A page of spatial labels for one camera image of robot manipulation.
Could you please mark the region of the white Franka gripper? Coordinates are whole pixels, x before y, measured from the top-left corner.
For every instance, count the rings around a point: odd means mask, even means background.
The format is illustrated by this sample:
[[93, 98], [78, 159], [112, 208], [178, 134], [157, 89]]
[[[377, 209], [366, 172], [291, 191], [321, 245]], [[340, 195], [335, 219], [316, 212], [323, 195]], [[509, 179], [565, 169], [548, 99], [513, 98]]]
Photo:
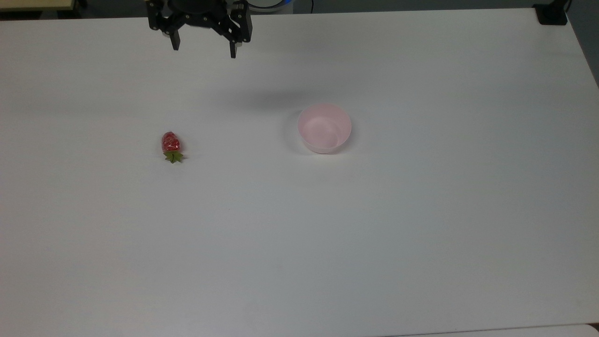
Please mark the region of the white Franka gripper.
[[246, 0], [169, 0], [171, 15], [164, 16], [164, 0], [148, 0], [148, 26], [169, 37], [172, 48], [178, 51], [183, 25], [215, 29], [229, 41], [231, 58], [237, 57], [237, 49], [252, 40], [252, 19]]

